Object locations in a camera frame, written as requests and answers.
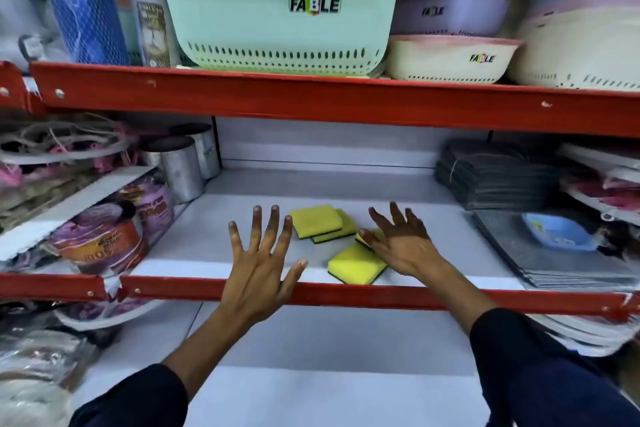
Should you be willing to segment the orange and purple packaged tub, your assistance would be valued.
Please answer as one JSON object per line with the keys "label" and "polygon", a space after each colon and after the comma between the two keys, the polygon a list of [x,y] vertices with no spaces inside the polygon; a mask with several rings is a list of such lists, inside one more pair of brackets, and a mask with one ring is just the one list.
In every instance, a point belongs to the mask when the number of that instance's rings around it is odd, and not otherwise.
{"label": "orange and purple packaged tub", "polygon": [[114,277],[134,269],[148,253],[135,205],[108,201],[77,214],[45,239],[79,273]]}

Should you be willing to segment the person's left forearm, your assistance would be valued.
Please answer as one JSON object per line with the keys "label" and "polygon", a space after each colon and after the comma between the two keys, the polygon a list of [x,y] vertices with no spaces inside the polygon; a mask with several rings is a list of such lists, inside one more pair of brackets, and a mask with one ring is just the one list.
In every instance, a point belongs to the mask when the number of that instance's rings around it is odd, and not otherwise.
{"label": "person's left forearm", "polygon": [[183,427],[191,400],[221,359],[268,316],[219,304],[167,358],[76,409],[68,427]]}

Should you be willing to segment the red metal shelf beam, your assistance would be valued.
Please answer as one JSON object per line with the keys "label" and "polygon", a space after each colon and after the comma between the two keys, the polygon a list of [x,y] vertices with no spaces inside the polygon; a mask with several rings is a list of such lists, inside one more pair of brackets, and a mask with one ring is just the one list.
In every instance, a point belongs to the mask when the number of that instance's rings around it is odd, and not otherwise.
{"label": "red metal shelf beam", "polygon": [[640,93],[0,62],[0,107],[165,112],[640,139]]}
{"label": "red metal shelf beam", "polygon": [[[225,280],[125,276],[116,297],[146,300],[213,302],[221,298]],[[640,316],[640,293],[565,293],[485,290],[500,306],[527,314],[600,316],[623,320]],[[0,299],[62,302],[108,301],[102,277],[95,275],[21,275],[0,273]],[[366,309],[443,310],[426,287],[348,286],[299,283],[292,305]]]}

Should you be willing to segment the light blue plastic tray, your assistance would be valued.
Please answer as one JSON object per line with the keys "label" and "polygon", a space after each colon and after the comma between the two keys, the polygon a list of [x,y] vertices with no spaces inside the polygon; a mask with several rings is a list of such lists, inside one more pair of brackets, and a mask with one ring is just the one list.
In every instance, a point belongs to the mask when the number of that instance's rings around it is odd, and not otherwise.
{"label": "light blue plastic tray", "polygon": [[579,223],[548,213],[525,212],[522,221],[540,245],[549,250],[564,252],[594,252],[600,239]]}

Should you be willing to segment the cream basket with pink rim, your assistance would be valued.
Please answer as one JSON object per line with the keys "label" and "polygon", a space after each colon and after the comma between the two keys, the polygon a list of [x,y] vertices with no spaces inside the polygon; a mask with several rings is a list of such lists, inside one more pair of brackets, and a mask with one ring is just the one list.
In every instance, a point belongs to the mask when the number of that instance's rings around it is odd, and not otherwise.
{"label": "cream basket with pink rim", "polygon": [[395,35],[386,74],[412,82],[491,85],[505,74],[522,41],[463,35]]}

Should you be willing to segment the stack of pastel plastic tubs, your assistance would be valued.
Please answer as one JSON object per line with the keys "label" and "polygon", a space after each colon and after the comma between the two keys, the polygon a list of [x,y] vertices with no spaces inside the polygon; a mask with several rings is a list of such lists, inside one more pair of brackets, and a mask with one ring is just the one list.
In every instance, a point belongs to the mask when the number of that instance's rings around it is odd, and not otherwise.
{"label": "stack of pastel plastic tubs", "polygon": [[507,70],[514,83],[640,92],[640,0],[529,1]]}

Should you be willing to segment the lavender plastic basket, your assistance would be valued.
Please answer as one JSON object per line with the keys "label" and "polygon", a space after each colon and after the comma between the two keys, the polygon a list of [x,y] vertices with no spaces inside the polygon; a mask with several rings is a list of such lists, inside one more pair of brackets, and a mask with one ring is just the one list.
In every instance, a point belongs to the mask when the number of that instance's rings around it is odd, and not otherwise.
{"label": "lavender plastic basket", "polygon": [[494,37],[509,0],[397,0],[391,35]]}

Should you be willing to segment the mint green plastic basket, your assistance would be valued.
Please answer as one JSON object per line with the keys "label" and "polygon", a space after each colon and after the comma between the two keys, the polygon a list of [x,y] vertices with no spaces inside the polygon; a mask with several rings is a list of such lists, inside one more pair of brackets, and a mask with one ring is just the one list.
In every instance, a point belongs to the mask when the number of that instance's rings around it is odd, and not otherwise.
{"label": "mint green plastic basket", "polygon": [[167,0],[177,40],[215,71],[368,77],[396,0]]}

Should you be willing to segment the stack of dark grey cloths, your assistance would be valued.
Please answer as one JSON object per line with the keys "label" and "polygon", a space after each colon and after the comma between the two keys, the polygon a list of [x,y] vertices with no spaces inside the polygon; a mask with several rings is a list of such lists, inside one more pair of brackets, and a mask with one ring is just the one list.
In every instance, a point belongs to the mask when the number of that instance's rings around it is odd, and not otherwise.
{"label": "stack of dark grey cloths", "polygon": [[555,156],[512,144],[453,139],[445,144],[434,176],[467,211],[538,211],[567,166]]}

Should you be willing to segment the white labelled roll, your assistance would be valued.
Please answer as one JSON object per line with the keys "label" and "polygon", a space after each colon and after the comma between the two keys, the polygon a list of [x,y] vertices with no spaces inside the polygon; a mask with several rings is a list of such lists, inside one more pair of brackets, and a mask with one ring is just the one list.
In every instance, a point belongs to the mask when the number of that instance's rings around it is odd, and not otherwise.
{"label": "white labelled roll", "polygon": [[131,0],[143,66],[181,64],[180,46],[167,0]]}

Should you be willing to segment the bundle of pink hangers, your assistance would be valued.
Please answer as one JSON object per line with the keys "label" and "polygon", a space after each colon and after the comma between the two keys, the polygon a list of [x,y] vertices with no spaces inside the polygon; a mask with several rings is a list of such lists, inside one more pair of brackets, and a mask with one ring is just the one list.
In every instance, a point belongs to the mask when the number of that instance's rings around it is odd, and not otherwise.
{"label": "bundle of pink hangers", "polygon": [[84,112],[51,119],[0,119],[0,189],[68,174],[103,175],[138,165],[141,131]]}

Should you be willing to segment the steel canister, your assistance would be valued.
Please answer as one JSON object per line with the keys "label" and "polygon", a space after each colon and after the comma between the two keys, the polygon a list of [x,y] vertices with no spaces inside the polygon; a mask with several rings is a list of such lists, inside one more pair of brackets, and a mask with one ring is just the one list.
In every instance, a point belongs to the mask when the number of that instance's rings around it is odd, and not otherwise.
{"label": "steel canister", "polygon": [[220,173],[218,146],[212,124],[182,123],[170,127],[171,135],[186,136],[194,140],[202,177],[209,181]]}
{"label": "steel canister", "polygon": [[192,137],[147,137],[140,140],[138,148],[144,164],[164,174],[175,204],[191,203],[203,195],[204,178]]}

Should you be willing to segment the person's right hand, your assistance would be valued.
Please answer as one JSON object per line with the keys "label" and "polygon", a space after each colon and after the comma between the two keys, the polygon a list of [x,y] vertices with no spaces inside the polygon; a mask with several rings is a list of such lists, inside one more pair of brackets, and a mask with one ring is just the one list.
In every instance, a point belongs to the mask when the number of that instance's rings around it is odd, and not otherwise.
{"label": "person's right hand", "polygon": [[424,240],[419,233],[419,219],[411,208],[402,212],[410,220],[410,233],[392,233],[392,218],[388,219],[373,206],[369,216],[387,236],[387,254],[378,256],[397,273],[414,277],[428,286],[451,264],[438,252],[433,241]]}

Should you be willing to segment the clear plastic wrapped goods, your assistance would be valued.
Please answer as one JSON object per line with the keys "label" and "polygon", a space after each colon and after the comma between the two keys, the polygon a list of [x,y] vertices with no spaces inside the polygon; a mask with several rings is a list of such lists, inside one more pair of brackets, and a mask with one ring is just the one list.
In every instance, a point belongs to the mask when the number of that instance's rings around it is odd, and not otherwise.
{"label": "clear plastic wrapped goods", "polygon": [[0,427],[67,427],[71,394],[123,324],[161,300],[0,300]]}

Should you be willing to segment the stack of white packaged trays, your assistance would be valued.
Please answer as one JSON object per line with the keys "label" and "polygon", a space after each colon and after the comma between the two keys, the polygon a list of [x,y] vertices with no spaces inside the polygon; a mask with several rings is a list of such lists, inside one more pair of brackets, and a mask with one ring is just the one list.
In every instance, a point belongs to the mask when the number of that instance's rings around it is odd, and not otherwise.
{"label": "stack of white packaged trays", "polygon": [[561,190],[600,214],[640,229],[640,140],[563,142],[557,156],[578,164]]}

